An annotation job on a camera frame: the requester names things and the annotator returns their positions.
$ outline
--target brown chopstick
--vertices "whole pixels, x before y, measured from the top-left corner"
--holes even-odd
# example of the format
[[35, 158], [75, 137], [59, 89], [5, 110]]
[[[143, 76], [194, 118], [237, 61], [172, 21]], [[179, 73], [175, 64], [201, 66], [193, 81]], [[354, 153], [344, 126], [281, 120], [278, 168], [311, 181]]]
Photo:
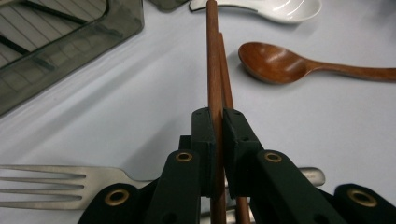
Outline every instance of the brown chopstick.
[[[219, 56], [221, 68], [221, 89], [224, 107], [233, 109], [233, 94], [231, 91], [230, 76], [227, 67], [227, 58], [224, 48], [222, 33], [219, 33]], [[245, 197], [236, 198], [236, 223], [250, 224], [250, 214], [248, 211], [248, 199]]]
[[222, 150], [222, 90], [219, 60], [218, 5], [206, 3], [207, 95], [216, 136], [216, 168], [214, 196], [210, 200], [211, 223], [226, 223], [225, 185]]

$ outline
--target white dish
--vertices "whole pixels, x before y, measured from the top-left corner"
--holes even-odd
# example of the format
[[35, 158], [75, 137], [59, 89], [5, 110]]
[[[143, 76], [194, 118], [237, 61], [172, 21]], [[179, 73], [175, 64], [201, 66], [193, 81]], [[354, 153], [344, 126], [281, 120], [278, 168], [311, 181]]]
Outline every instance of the white dish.
[[[217, 0], [219, 7], [242, 7], [256, 11], [264, 18], [280, 23], [299, 23], [316, 16], [320, 0]], [[192, 0], [190, 10], [206, 7], [206, 0]]]

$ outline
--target table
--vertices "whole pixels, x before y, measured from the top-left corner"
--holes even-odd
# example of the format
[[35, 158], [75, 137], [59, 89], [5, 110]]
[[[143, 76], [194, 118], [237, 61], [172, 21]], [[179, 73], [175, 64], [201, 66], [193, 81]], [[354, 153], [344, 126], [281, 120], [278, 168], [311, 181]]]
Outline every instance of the table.
[[[396, 94], [393, 83], [317, 72], [289, 85], [247, 75], [237, 56], [249, 41], [307, 58], [395, 67], [396, 3], [322, 0], [298, 25], [221, 8], [235, 109], [264, 148], [326, 175], [321, 189], [356, 183], [396, 204]], [[191, 112], [207, 106], [205, 12], [162, 13], [144, 1], [145, 28], [0, 119], [0, 164], [100, 165], [139, 180], [161, 174]], [[0, 208], [0, 223], [77, 223], [81, 211]]]

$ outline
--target silver fork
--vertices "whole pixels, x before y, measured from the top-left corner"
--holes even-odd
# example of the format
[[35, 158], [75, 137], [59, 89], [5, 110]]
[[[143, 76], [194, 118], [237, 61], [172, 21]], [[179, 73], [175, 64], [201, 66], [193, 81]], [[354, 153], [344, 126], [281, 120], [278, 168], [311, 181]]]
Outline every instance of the silver fork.
[[111, 167], [90, 166], [58, 166], [58, 165], [0, 165], [0, 170], [31, 171], [39, 173], [53, 173], [72, 175], [64, 178], [41, 177], [1, 177], [0, 181], [27, 182], [38, 184], [55, 184], [74, 187], [73, 189], [1, 189], [0, 193], [35, 194], [72, 196], [73, 200], [67, 201], [24, 201], [0, 202], [0, 207], [46, 209], [46, 210], [79, 210], [86, 209], [96, 194], [103, 188], [121, 183], [130, 184], [137, 189], [145, 187], [150, 182], [132, 180], [125, 172]]

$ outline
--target spoon handle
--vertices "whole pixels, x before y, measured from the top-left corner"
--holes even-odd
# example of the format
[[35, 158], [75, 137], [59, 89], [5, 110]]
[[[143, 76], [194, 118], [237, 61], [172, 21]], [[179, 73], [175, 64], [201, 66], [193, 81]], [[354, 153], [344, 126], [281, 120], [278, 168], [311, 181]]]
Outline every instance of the spoon handle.
[[[258, 11], [257, 8], [263, 7], [263, 1], [251, 1], [251, 0], [217, 0], [219, 7], [243, 7]], [[206, 7], [206, 0], [192, 0], [190, 2], [190, 10], [196, 11]]]
[[358, 67], [337, 63], [320, 63], [311, 61], [312, 70], [328, 70], [342, 73], [349, 77], [372, 81], [396, 81], [396, 68]]

